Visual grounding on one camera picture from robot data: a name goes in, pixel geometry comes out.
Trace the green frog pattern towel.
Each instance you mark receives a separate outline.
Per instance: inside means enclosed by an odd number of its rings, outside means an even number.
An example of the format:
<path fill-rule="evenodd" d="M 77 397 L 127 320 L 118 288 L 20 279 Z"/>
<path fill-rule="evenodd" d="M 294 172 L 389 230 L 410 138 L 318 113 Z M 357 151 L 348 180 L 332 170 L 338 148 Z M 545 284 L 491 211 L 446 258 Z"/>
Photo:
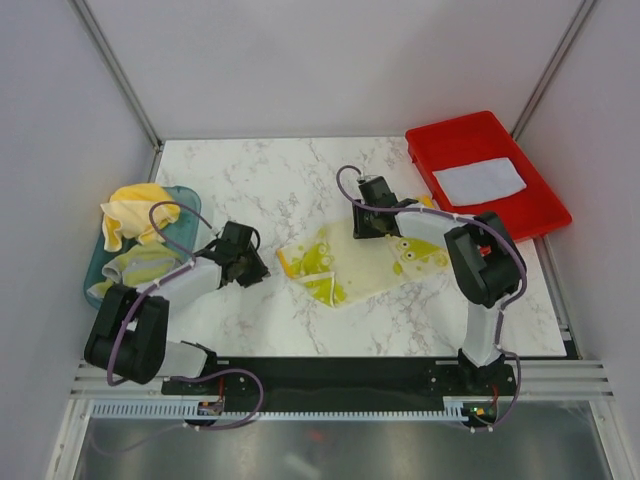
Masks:
<path fill-rule="evenodd" d="M 446 251 L 415 238 L 355 239 L 350 219 L 277 251 L 286 276 L 317 302 L 338 308 L 364 301 L 449 266 Z"/>

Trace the light blue towel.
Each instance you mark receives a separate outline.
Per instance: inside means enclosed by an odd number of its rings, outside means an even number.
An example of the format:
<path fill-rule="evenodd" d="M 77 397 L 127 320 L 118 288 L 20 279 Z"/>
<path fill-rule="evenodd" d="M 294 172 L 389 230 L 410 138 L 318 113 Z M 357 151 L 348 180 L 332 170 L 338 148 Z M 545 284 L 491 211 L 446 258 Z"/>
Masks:
<path fill-rule="evenodd" d="M 507 157 L 435 171 L 434 177 L 453 206 L 479 205 L 504 199 L 527 187 Z"/>

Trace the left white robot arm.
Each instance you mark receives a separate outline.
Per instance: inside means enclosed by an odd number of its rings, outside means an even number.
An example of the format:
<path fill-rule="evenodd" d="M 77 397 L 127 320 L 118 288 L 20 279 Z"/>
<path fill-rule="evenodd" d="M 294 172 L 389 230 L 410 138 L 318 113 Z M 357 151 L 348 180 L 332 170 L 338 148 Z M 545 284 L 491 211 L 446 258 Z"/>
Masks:
<path fill-rule="evenodd" d="M 260 246 L 255 228 L 229 221 L 181 266 L 140 287 L 109 287 L 85 345 L 84 360 L 103 369 L 110 386 L 148 383 L 167 357 L 173 313 L 229 284 L 248 288 L 269 276 Z"/>

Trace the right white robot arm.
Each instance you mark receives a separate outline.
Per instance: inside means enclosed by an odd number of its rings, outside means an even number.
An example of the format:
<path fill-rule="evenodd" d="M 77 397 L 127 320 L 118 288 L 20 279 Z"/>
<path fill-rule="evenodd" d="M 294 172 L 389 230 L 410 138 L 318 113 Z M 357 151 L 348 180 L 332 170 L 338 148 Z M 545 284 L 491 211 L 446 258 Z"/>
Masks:
<path fill-rule="evenodd" d="M 495 212 L 457 216 L 417 200 L 399 200 L 382 176 L 357 179 L 361 197 L 352 201 L 356 239 L 391 236 L 401 258 L 417 263 L 429 246 L 445 252 L 460 292 L 468 301 L 467 327 L 458 385 L 480 394 L 493 383 L 489 365 L 502 355 L 499 335 L 504 309 L 526 287 L 526 264 Z"/>

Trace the teal plastic basket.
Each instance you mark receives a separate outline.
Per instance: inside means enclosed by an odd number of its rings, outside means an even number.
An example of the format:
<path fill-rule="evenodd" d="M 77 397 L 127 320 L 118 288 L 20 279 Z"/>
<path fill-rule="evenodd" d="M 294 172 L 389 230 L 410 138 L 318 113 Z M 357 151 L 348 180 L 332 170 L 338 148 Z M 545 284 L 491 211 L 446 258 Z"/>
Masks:
<path fill-rule="evenodd" d="M 201 212 L 201 200 L 194 190 L 185 186 L 164 186 L 164 189 L 173 200 L 186 205 L 197 213 Z M 172 241 L 179 243 L 190 251 L 193 251 L 196 245 L 198 228 L 199 220 L 193 214 L 181 211 L 178 220 L 163 228 L 162 231 Z M 91 296 L 89 294 L 89 288 L 96 283 L 106 280 L 106 277 L 102 274 L 104 265 L 113 260 L 119 254 L 126 253 L 136 244 L 137 242 L 135 239 L 124 239 L 122 248 L 119 251 L 107 252 L 104 250 L 104 235 L 102 231 L 99 231 L 83 284 L 84 297 L 91 307 L 98 310 L 101 306 L 102 300 Z"/>

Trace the grey green towel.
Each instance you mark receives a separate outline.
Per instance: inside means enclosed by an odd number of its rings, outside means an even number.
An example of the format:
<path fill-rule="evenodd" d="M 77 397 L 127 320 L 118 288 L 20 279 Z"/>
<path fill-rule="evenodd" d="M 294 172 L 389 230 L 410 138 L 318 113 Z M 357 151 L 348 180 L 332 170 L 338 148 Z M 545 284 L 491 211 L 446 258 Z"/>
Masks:
<path fill-rule="evenodd" d="M 89 285 L 86 293 L 90 298 L 103 299 L 114 284 L 137 287 L 162 277 L 182 265 L 181 256 L 163 243 L 152 241 L 136 244 L 104 263 L 99 270 L 103 280 Z"/>

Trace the yellow towel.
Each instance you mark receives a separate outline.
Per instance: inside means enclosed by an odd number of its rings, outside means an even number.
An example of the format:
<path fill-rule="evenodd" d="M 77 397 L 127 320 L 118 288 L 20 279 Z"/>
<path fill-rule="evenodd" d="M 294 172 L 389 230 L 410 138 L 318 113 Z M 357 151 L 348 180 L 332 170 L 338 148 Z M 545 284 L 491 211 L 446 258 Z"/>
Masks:
<path fill-rule="evenodd" d="M 116 190 L 100 208 L 103 212 L 102 233 L 104 250 L 117 252 L 122 248 L 124 239 L 135 239 L 141 245 L 152 241 L 164 242 L 149 220 L 149 211 L 157 203 L 163 205 L 153 212 L 155 225 L 162 230 L 175 223 L 181 213 L 179 206 L 165 189 L 155 183 L 140 183 L 121 187 Z"/>

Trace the red plastic tray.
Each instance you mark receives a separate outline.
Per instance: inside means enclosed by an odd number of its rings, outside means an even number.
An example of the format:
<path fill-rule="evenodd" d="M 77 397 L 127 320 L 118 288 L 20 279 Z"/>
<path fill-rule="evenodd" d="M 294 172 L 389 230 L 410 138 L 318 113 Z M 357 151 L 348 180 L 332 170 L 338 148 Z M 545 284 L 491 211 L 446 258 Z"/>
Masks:
<path fill-rule="evenodd" d="M 490 111 L 406 132 L 408 153 L 438 206 L 495 212 L 516 241 L 568 226 L 572 216 Z"/>

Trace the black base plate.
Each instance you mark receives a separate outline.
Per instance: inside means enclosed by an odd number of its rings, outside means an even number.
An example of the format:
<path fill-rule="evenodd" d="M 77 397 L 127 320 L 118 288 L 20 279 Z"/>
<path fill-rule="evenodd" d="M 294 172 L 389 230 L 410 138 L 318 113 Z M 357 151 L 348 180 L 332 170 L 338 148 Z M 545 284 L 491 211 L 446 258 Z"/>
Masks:
<path fill-rule="evenodd" d="M 261 381 L 262 407 L 269 410 L 396 411 L 441 406 L 446 397 L 505 399 L 516 388 L 508 364 L 473 374 L 453 357 L 213 357 L 202 374 L 228 369 L 233 372 L 202 383 L 166 381 L 161 392 L 187 397 L 221 393 L 225 403 L 250 411 L 259 388 L 244 373 L 249 371 Z"/>

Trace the left aluminium frame post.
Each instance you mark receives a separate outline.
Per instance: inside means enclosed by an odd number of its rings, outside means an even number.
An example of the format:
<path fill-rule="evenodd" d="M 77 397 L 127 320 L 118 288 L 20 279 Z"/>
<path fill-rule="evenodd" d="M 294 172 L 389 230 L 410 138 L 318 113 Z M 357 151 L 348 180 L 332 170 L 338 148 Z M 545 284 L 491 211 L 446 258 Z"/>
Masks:
<path fill-rule="evenodd" d="M 110 42 L 89 2 L 85 0 L 69 0 L 68 4 L 78 17 L 82 27 L 89 37 L 90 42 L 101 58 L 105 68 L 123 97 L 130 112 L 134 116 L 138 126 L 152 145 L 152 148 L 155 151 L 159 151 L 163 146 L 163 141 L 157 133 L 156 128 L 153 126 L 149 116 L 145 112 L 133 85 L 122 67 L 121 62 L 117 58 L 115 51 L 110 45 Z"/>

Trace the aluminium frame post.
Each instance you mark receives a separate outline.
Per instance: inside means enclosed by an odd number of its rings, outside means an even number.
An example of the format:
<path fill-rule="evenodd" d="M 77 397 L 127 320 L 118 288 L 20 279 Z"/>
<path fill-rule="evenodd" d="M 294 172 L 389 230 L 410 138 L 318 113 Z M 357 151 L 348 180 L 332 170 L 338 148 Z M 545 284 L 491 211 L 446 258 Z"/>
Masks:
<path fill-rule="evenodd" d="M 153 126 L 149 116 L 145 112 L 133 85 L 122 67 L 121 62 L 117 58 L 115 51 L 110 45 L 110 42 L 89 2 L 85 0 L 69 0 L 68 4 L 78 17 L 82 27 L 89 37 L 90 42 L 101 58 L 105 68 L 123 97 L 130 112 L 134 116 L 138 126 L 152 145 L 152 148 L 155 151 L 159 151 L 163 146 L 163 141 L 157 133 L 156 128 Z"/>
<path fill-rule="evenodd" d="M 526 131 L 527 126 L 599 4 L 599 0 L 582 0 L 579 2 L 511 130 L 511 137 L 516 142 Z"/>

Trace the right aluminium frame post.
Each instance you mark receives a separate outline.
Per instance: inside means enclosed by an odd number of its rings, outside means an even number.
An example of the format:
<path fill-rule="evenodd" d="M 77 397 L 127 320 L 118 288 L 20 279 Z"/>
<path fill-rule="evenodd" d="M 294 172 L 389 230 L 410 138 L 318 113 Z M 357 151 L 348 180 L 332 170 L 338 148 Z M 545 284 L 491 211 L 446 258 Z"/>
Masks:
<path fill-rule="evenodd" d="M 526 131 L 527 126 L 599 4 L 599 0 L 582 0 L 579 2 L 511 130 L 511 137 L 516 142 Z"/>

